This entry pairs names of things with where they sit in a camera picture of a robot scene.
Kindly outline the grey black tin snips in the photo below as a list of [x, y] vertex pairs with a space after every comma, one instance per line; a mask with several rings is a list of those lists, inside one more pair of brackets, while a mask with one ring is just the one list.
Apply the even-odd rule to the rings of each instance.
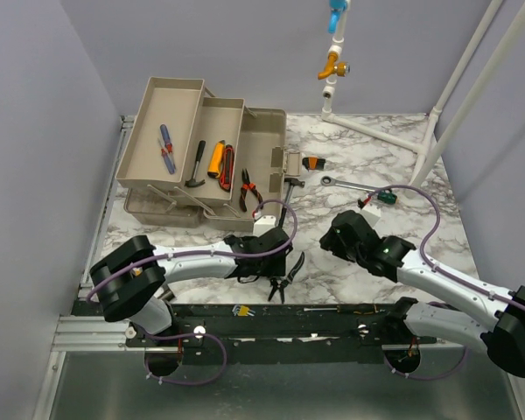
[[290, 271], [285, 277], [272, 277], [270, 281], [270, 293], [267, 301], [270, 302], [273, 297], [278, 294], [280, 297], [280, 303], [285, 303], [285, 289], [293, 283], [297, 273], [303, 268], [305, 264], [305, 252], [302, 251], [296, 263], [292, 266]]

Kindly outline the black handled claw hammer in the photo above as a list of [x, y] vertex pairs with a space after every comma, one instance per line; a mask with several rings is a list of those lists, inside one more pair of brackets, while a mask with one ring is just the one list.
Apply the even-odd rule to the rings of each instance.
[[[305, 182], [300, 180], [299, 178], [294, 178], [294, 177], [285, 177], [283, 181], [284, 181], [284, 183], [287, 186], [284, 203], [285, 204], [290, 204], [291, 196], [293, 194], [294, 188], [295, 187], [304, 188], [305, 187]], [[281, 228], [284, 225], [284, 221], [285, 221], [287, 213], [288, 213], [287, 208], [285, 206], [283, 206], [282, 210], [281, 210], [280, 218], [279, 218], [278, 223], [277, 223], [277, 226], [279, 228]]]

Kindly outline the black orange hex key set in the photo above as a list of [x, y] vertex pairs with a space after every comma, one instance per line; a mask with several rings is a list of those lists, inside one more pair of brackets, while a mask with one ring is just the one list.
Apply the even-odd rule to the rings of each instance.
[[303, 157], [302, 165], [307, 171], [323, 171], [326, 160], [322, 157]]

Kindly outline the red black utility knife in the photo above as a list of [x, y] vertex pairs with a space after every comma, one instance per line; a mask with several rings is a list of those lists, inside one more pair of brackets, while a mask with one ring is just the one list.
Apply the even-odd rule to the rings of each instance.
[[234, 161], [235, 161], [234, 148], [232, 145], [227, 144], [224, 147], [223, 154], [222, 154], [220, 177], [219, 177], [219, 186], [225, 192], [231, 191]]

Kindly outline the small black handled hammer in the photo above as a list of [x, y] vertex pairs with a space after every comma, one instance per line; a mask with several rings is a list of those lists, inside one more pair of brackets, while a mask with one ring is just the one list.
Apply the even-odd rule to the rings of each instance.
[[203, 157], [205, 147], [206, 147], [206, 141], [200, 140], [197, 151], [196, 151], [192, 176], [185, 182], [185, 186], [188, 188], [196, 188], [196, 187], [203, 186], [205, 184], [204, 179], [198, 179], [200, 161]]

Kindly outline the orange black utility knife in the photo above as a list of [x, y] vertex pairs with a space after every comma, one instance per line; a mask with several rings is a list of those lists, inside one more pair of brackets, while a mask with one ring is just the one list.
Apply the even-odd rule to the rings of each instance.
[[213, 148], [213, 153], [210, 158], [209, 166], [207, 169], [207, 176], [211, 179], [217, 179], [221, 173], [221, 160], [223, 151], [225, 149], [225, 141], [220, 140], [216, 143]]

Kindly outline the taupe plastic tool box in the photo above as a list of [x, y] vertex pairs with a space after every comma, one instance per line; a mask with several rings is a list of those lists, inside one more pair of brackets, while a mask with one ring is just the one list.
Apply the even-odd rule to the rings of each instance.
[[[286, 123], [283, 110], [248, 108], [242, 98], [218, 97], [202, 79], [149, 78], [115, 175], [127, 191], [124, 210], [147, 225], [192, 228], [205, 222], [214, 229], [248, 232], [254, 208], [265, 200], [262, 214], [278, 218], [284, 178], [301, 173], [300, 153], [285, 145]], [[174, 174], [158, 144], [161, 124], [171, 137]], [[205, 184], [188, 188], [200, 140], [206, 147], [198, 179]], [[220, 140], [234, 148], [230, 192], [220, 188], [219, 178], [207, 176]]]

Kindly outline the small blue clear screwdriver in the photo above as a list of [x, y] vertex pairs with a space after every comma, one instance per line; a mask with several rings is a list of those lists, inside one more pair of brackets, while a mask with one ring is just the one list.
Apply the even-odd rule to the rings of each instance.
[[160, 146], [161, 155], [163, 158], [167, 158], [167, 150], [165, 148], [165, 142], [162, 140], [161, 137], [157, 138], [158, 144]]

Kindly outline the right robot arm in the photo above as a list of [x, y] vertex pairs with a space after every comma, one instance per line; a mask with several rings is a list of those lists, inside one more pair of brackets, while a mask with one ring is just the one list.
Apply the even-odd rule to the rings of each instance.
[[429, 336], [487, 354], [505, 372], [525, 378], [525, 286], [484, 283], [451, 269], [403, 238], [380, 237], [359, 213], [338, 214], [319, 240], [334, 256], [442, 299], [448, 306], [415, 303], [385, 321], [387, 336], [403, 343]]

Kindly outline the yellow hex key set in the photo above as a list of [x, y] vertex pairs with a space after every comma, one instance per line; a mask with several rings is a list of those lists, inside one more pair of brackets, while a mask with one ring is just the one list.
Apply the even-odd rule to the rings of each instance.
[[236, 317], [253, 317], [255, 311], [246, 305], [237, 304], [233, 307], [232, 313]]

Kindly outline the chrome ratchet wrench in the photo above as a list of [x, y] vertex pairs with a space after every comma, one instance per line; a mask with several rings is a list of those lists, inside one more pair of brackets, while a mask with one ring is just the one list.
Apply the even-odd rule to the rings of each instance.
[[330, 176], [323, 176], [320, 179], [320, 184], [322, 186], [328, 186], [328, 187], [335, 186], [335, 187], [341, 187], [341, 188], [351, 189], [351, 190], [355, 190], [355, 191], [362, 191], [362, 192], [365, 192], [365, 193], [371, 193], [371, 192], [376, 190], [376, 187], [372, 187], [370, 185], [363, 185], [363, 184], [358, 184], [358, 183], [338, 180], [338, 179], [332, 178]]

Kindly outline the long black screwdriver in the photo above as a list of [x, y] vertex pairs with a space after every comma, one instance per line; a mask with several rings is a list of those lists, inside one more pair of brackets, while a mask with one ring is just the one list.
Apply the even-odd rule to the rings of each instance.
[[375, 315], [385, 312], [386, 309], [376, 304], [339, 304], [335, 306], [312, 306], [304, 307], [304, 312], [336, 312], [353, 313], [356, 315]]

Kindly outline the orange brass faucet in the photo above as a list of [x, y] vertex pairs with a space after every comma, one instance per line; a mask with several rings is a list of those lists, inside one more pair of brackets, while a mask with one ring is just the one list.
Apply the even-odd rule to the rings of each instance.
[[329, 52], [324, 69], [318, 73], [319, 80], [327, 79], [332, 75], [346, 77], [350, 73], [350, 65], [345, 61], [340, 61], [340, 55], [335, 52]]

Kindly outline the black metal l bracket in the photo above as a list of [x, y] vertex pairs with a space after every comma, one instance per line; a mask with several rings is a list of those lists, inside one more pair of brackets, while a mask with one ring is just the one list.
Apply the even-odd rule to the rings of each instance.
[[163, 288], [162, 294], [160, 295], [160, 299], [166, 302], [171, 302], [174, 298], [175, 298], [175, 294], [169, 287]]

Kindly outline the aluminium extrusion frame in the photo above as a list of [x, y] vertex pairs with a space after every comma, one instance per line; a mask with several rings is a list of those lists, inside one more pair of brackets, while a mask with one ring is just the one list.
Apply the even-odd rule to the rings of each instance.
[[49, 419], [52, 417], [55, 399], [60, 390], [63, 370], [70, 353], [113, 352], [123, 348], [122, 331], [118, 326], [101, 326], [97, 315], [74, 316], [72, 309], [84, 302], [84, 297], [91, 290], [88, 270], [98, 259], [108, 231], [109, 219], [116, 201], [116, 169], [123, 149], [128, 142], [134, 125], [133, 115], [121, 115], [118, 126], [118, 138], [115, 142], [115, 156], [109, 161], [107, 184], [104, 187], [100, 209], [94, 215], [93, 234], [86, 251], [81, 273], [74, 280], [70, 289], [68, 309], [62, 311], [57, 319], [52, 334], [52, 344], [45, 369], [43, 382], [38, 393], [38, 400], [32, 417]]

